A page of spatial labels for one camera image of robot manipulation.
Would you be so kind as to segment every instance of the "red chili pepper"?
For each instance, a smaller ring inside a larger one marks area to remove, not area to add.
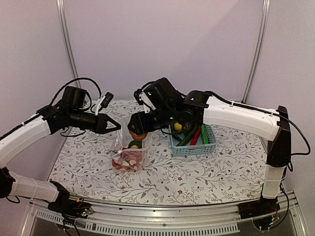
[[[196,131],[195,135],[193,136],[193,139],[192,139],[192,141],[191,141],[191,143],[190,143],[191,146],[192,146],[192,145],[196,145],[200,133],[201,133],[201,127],[198,126],[197,131]]]

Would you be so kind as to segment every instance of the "plastic bag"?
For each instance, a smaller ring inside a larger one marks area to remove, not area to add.
[[[142,140],[142,148],[127,148],[129,143],[133,141],[127,128],[129,121],[130,118],[123,118],[119,121],[122,128],[117,131],[117,137],[110,148],[112,164],[116,171],[140,170],[147,159],[152,144],[152,135],[149,133]]]

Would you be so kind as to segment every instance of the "tablecloth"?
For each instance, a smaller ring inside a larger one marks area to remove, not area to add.
[[[112,101],[106,110],[115,120],[141,111],[134,100]],[[217,139],[214,152],[173,157],[170,140],[153,132],[148,164],[137,172],[115,174],[109,148],[115,132],[99,135],[87,131],[67,138],[50,174],[72,195],[108,201],[198,205],[259,198],[266,152],[256,135],[212,126]],[[81,132],[73,128],[71,134]]]

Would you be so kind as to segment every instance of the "table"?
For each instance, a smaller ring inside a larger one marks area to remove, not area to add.
[[[112,101],[106,110],[115,120],[141,111],[135,100]],[[137,172],[115,174],[109,149],[116,133],[87,131],[67,138],[49,179],[71,195],[94,200],[149,205],[230,203],[260,197],[266,152],[258,136],[212,126],[213,153],[172,157],[169,137],[153,133],[148,164]],[[71,134],[80,130],[73,128]]]

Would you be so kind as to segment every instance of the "basket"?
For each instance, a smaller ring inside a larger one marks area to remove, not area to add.
[[[196,145],[193,146],[180,146],[177,147],[176,145],[179,143],[176,139],[173,138],[172,135],[169,135],[171,140],[171,148],[173,156],[188,156],[188,155],[198,155],[198,154],[206,154],[211,153],[214,151],[217,140],[213,134],[212,128],[209,125],[205,125],[206,132],[209,139],[209,144],[202,144],[202,137],[201,135],[198,138]],[[178,135],[180,138],[184,138],[184,134]]]

